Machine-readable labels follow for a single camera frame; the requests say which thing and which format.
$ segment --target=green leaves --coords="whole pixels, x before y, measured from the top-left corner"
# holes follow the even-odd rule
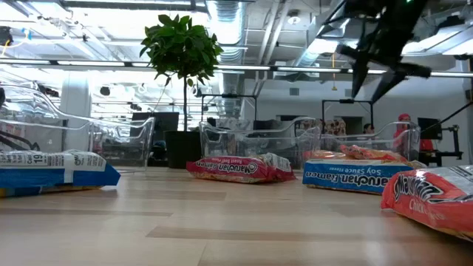
[[[186,25],[187,23],[189,23],[191,20],[191,17],[190,16],[183,16],[180,21],[179,21],[179,24],[181,25]]]
[[[202,57],[204,58],[204,61],[208,64],[210,63],[210,58],[208,57],[207,54],[205,54],[204,52],[202,53]]]
[[[168,78],[166,79],[166,85],[164,85],[164,87],[168,86],[169,82],[171,82],[171,77],[168,77]]]
[[[156,34],[161,36],[173,36],[176,32],[172,27],[162,27],[157,30]]]
[[[217,56],[223,49],[217,45],[217,36],[209,36],[202,25],[193,25],[190,16],[174,19],[158,16],[160,24],[145,27],[146,38],[141,44],[140,57],[149,56],[149,64],[156,70],[156,78],[165,75],[166,86],[171,82],[170,74],[184,78],[186,85],[193,86],[195,78],[205,85],[205,79],[214,76]]]
[[[143,55],[143,53],[146,52],[147,49],[148,49],[148,47],[142,48],[142,50],[140,51],[140,57]]]
[[[168,15],[159,15],[157,18],[164,26],[172,26],[172,20]]]

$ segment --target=instant noodle package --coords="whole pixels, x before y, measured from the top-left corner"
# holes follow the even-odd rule
[[[98,189],[119,179],[120,173],[92,152],[0,152],[0,197]]]
[[[393,174],[408,170],[412,168],[404,163],[382,160],[309,160],[302,183],[309,188],[381,194]]]
[[[426,168],[417,161],[392,151],[340,145],[342,152],[312,151],[304,165],[303,183],[309,188],[329,188],[371,194],[383,193],[384,186],[399,171]]]
[[[288,159],[267,153],[255,157],[218,156],[187,164],[194,177],[235,183],[272,183],[295,180]]]
[[[473,166],[397,173],[384,189],[381,208],[473,242]]]
[[[350,157],[354,157],[359,160],[387,160],[387,161],[398,161],[407,162],[407,159],[402,157],[393,151],[379,151],[375,149],[366,149],[358,147],[357,145],[345,146],[340,145],[340,150],[344,154]]]

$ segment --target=red noodle package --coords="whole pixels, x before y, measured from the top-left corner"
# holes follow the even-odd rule
[[[399,172],[384,188],[381,208],[473,242],[473,166]]]
[[[218,156],[187,164],[194,177],[236,183],[269,183],[295,180],[288,159],[267,153],[256,157]]]
[[[402,157],[400,154],[397,154],[392,151],[379,151],[375,149],[367,149],[358,147],[357,145],[346,146],[340,145],[340,150],[344,154],[354,157],[359,160],[388,160],[388,161],[398,161],[398,162],[407,162],[407,159]]]

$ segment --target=clear plastic container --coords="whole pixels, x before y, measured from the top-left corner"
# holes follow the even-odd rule
[[[320,149],[340,151],[340,145],[393,151],[409,161],[417,160],[421,145],[421,128],[412,122],[392,122],[385,125],[378,133],[348,136],[323,134]]]
[[[117,123],[68,115],[38,90],[2,85],[0,151],[91,151],[120,172],[144,171],[152,142],[154,118]]]
[[[200,142],[204,157],[248,157],[273,153],[289,159],[294,169],[302,169],[305,151],[319,147],[317,119],[299,117],[281,129],[230,131],[200,123]]]

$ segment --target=desk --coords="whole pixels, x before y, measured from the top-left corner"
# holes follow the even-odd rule
[[[471,265],[473,245],[392,212],[379,196],[243,185],[181,170],[115,188],[0,200],[8,266]]]

